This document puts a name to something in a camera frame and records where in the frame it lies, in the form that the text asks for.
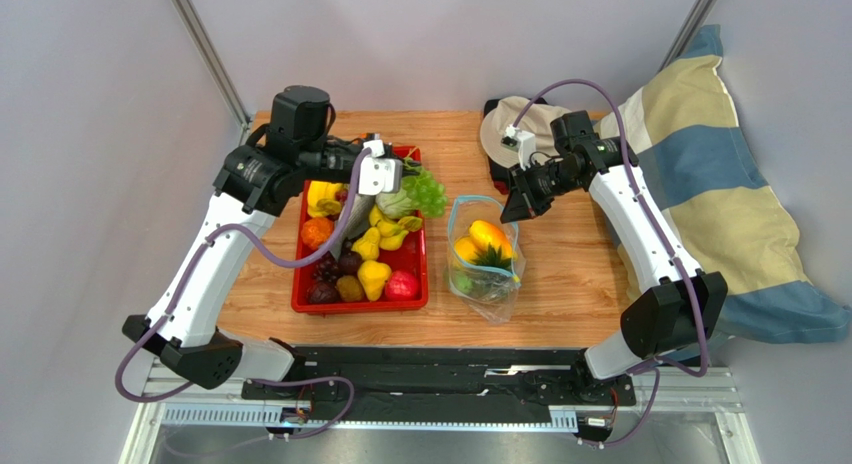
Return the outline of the orange toy mango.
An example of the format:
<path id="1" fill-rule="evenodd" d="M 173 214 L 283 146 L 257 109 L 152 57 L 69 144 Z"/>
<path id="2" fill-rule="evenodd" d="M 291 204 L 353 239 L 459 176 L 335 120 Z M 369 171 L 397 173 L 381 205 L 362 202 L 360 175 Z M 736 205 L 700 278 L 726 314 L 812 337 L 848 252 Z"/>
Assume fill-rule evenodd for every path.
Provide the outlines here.
<path id="1" fill-rule="evenodd" d="M 515 258 L 513 244 L 500 226 L 484 220 L 474 220 L 468 226 L 468 237 L 479 251 L 498 251 L 503 258 Z"/>

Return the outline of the orange toy pineapple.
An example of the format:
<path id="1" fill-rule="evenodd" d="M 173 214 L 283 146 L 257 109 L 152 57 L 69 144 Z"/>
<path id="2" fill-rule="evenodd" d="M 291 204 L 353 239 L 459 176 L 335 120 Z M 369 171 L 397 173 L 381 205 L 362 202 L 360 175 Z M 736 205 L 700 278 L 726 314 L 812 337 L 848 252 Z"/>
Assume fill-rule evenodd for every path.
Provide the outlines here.
<path id="1" fill-rule="evenodd" d="M 511 250 L 494 247 L 488 244 L 485 250 L 480 250 L 476 266 L 501 269 L 511 272 L 514 265 L 514 254 Z"/>

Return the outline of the clear zip top bag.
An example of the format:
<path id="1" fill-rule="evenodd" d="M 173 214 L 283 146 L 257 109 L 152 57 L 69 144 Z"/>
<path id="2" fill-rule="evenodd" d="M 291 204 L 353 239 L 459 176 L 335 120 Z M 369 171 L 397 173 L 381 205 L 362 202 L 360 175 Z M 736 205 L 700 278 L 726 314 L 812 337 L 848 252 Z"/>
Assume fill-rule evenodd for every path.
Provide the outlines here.
<path id="1" fill-rule="evenodd" d="M 462 195 L 447 223 L 449 290 L 492 324 L 511 319 L 526 267 L 519 227 L 501 222 L 502 211 L 491 197 Z"/>

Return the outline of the green toy cucumber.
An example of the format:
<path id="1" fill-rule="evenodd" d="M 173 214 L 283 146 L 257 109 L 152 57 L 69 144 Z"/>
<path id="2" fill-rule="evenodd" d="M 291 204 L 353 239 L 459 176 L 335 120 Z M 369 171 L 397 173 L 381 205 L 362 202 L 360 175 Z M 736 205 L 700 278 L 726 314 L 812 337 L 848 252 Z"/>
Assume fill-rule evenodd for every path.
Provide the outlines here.
<path id="1" fill-rule="evenodd" d="M 473 290 L 471 276 L 462 269 L 454 269 L 450 272 L 450 281 L 453 288 L 461 295 L 469 295 Z"/>

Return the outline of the green toy grapes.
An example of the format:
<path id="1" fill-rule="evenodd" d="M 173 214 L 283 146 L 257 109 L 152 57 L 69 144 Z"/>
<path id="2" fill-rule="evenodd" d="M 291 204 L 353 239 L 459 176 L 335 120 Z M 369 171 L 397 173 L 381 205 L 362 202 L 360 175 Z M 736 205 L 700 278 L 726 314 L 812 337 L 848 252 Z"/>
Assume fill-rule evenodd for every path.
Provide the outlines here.
<path id="1" fill-rule="evenodd" d="M 437 218 L 445 213 L 448 198 L 445 186 L 439 183 L 433 173 L 424 168 L 417 168 L 413 175 L 402 178 L 402 189 L 424 217 Z"/>

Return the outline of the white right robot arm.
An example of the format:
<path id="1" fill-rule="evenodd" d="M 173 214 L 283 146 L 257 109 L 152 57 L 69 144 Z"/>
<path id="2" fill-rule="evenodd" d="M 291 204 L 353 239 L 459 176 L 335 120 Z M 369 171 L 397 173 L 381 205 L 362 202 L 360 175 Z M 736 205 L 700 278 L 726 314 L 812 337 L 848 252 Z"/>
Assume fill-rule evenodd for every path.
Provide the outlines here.
<path id="1" fill-rule="evenodd" d="M 724 277 L 705 271 L 665 221 L 624 136 L 601 137 L 585 111 L 553 120 L 550 129 L 558 155 L 536 163 L 534 134 L 506 127 L 501 143 L 519 162 L 510 170 L 501 221 L 539 217 L 556 197 L 586 191 L 615 230 L 640 292 L 621 314 L 618 331 L 584 351 L 582 368 L 605 381 L 657 363 L 675 365 L 672 353 L 692 345 L 706 367 L 728 293 Z"/>

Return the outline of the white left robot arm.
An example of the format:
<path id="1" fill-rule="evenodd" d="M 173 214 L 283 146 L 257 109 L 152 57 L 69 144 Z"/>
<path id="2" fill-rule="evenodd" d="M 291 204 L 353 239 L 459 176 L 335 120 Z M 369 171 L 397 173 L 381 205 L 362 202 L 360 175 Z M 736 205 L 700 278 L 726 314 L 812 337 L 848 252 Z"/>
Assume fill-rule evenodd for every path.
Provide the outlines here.
<path id="1" fill-rule="evenodd" d="M 306 182 L 345 183 L 351 197 L 399 185 L 392 146 L 377 134 L 350 141 L 335 137 L 335 120 L 330 96 L 319 88 L 293 85 L 275 96 L 269 121 L 226 156 L 199 232 L 162 297 L 146 314 L 125 320 L 122 331 L 133 353 L 154 355 L 187 389 L 212 390 L 232 378 L 287 377 L 297 361 L 292 346 L 229 333 L 218 319 L 253 251 L 285 269 L 321 257 L 315 251 L 286 260 L 262 241 Z"/>

